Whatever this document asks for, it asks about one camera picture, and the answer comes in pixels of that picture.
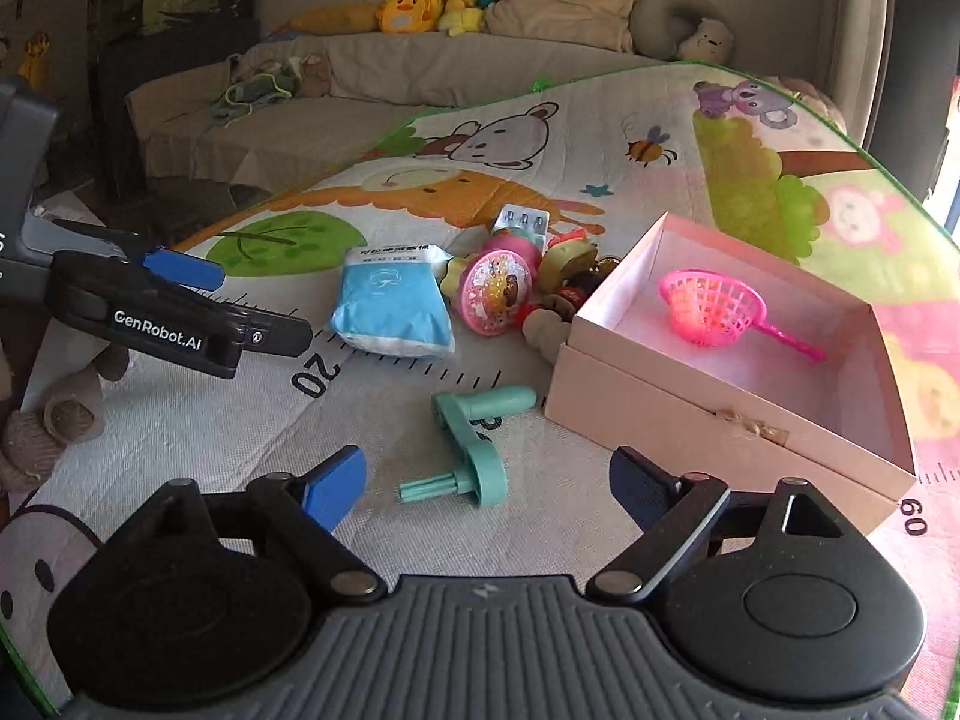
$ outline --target pink basket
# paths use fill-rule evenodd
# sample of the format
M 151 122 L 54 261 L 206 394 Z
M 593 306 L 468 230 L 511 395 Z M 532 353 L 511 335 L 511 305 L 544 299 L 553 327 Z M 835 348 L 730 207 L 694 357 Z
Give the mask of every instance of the pink basket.
M 728 346 L 754 327 L 811 360 L 824 360 L 819 349 L 767 324 L 767 304 L 738 279 L 713 271 L 670 271 L 659 293 L 670 306 L 673 332 L 697 346 Z

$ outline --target yellow duck backpack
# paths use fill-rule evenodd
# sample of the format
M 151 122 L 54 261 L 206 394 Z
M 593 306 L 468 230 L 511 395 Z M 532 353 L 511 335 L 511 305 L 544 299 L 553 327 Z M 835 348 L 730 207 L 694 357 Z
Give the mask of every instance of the yellow duck backpack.
M 430 32 L 437 28 L 443 0 L 384 0 L 378 11 L 382 32 Z

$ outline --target pink handle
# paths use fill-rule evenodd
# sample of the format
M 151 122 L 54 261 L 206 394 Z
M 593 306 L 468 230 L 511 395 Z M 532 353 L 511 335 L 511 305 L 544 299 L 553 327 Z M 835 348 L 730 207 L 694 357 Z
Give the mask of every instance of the pink handle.
M 784 333 L 779 327 L 774 327 L 772 324 L 756 322 L 752 324 L 751 327 L 755 330 L 760 330 L 760 332 L 765 335 L 776 338 L 780 343 L 785 343 L 786 346 L 792 346 L 796 351 L 800 352 L 800 354 L 805 354 L 814 362 L 824 362 L 824 360 L 827 359 L 827 355 L 816 346 L 810 346 L 809 343 L 804 343 L 799 338 L 794 338 L 789 333 Z

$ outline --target open box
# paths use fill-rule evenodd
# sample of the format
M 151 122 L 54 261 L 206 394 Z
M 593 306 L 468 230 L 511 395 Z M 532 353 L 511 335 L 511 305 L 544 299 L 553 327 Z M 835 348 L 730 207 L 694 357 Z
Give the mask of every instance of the open box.
M 675 335 L 659 281 L 674 269 L 740 279 L 767 320 L 826 354 L 757 330 L 704 348 Z M 573 319 L 546 416 L 609 449 L 735 490 L 810 480 L 864 533 L 914 485 L 913 451 L 867 303 L 764 251 L 665 214 Z

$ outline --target ribbed gray surface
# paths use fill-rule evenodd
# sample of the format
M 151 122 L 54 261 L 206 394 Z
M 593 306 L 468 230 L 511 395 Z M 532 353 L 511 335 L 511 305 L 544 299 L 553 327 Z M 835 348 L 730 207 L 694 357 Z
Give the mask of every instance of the ribbed gray surface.
M 78 699 L 66 720 L 141 720 Z M 374 610 L 331 615 L 270 683 L 166 720 L 916 720 L 899 698 L 831 712 L 753 706 L 685 672 L 633 610 L 565 577 L 404 578 Z

